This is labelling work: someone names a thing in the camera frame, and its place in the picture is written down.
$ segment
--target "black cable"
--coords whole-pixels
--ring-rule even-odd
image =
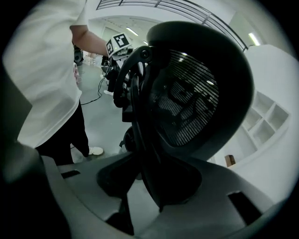
[[[110,64],[108,65],[108,68],[107,68],[107,71],[106,71],[104,77],[103,77],[103,78],[101,79],[101,81],[99,82],[99,85],[98,85],[98,96],[99,96],[99,97],[97,97],[96,99],[94,99],[94,100],[92,100],[92,101],[89,101],[89,102],[87,102],[87,103],[81,104],[81,105],[87,105],[87,104],[89,104],[89,103],[91,103],[91,102],[94,102],[94,101],[96,101],[96,100],[98,100],[99,98],[102,97],[103,94],[100,93],[100,90],[101,90],[102,83],[103,83],[103,81],[104,81],[104,79],[105,79],[105,77],[106,77],[106,75],[107,75],[107,73],[108,73],[108,69],[109,69],[109,67],[110,67]]]

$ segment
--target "black mesh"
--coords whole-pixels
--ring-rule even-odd
[[[164,70],[163,92],[152,108],[155,127],[173,146],[188,143],[207,125],[219,98],[212,72],[195,58],[174,50]]]

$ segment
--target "ceiling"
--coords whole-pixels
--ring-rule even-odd
[[[106,26],[118,32],[125,32],[133,40],[144,41],[149,29],[159,22],[156,20],[142,19],[136,17],[119,16],[119,17],[108,17],[101,18],[100,21],[105,21]],[[126,27],[131,28],[135,31],[138,36],[128,31]]]

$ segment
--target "white t-shirt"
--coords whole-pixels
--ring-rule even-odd
[[[3,55],[8,75],[32,104],[18,140],[47,141],[78,107],[71,25],[87,25],[86,0],[45,0],[17,28]]]

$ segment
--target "balcony railing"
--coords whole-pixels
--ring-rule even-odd
[[[97,10],[117,6],[156,7],[184,16],[196,23],[208,26],[228,36],[244,52],[246,44],[234,30],[207,9],[187,0],[100,0]]]

